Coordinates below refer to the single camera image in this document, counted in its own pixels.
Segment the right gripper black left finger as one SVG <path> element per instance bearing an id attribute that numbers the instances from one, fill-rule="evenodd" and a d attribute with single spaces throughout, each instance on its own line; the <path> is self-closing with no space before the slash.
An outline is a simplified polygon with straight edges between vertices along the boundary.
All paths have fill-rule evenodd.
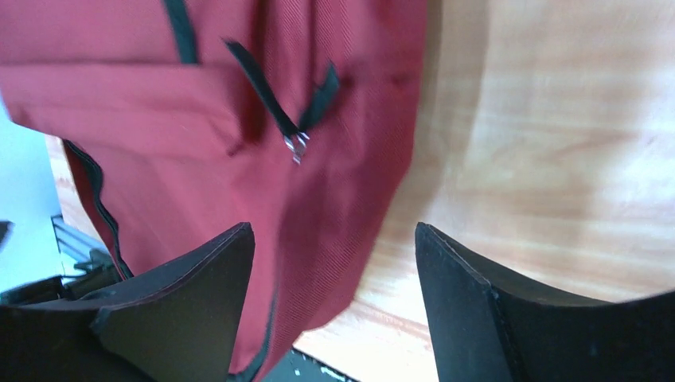
<path id="1" fill-rule="evenodd" d="M 240 223 L 130 279 L 102 269 L 3 292 L 2 380 L 226 380 L 254 250 Z"/>

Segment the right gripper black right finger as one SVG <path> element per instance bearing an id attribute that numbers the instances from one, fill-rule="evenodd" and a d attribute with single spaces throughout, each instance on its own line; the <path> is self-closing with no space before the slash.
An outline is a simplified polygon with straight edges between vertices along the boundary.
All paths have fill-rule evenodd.
<path id="1" fill-rule="evenodd" d="M 441 381 L 671 381 L 674 294 L 605 302 L 531 279 L 418 223 Z"/>

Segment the red student backpack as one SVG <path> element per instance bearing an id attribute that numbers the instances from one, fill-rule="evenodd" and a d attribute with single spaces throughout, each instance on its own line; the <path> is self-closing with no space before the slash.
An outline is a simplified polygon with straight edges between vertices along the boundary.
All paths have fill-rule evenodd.
<path id="1" fill-rule="evenodd" d="M 4 1 L 2 98 L 99 166 L 80 193 L 124 273 L 252 226 L 229 372 L 259 381 L 353 300 L 412 159 L 426 24 L 424 1 Z"/>

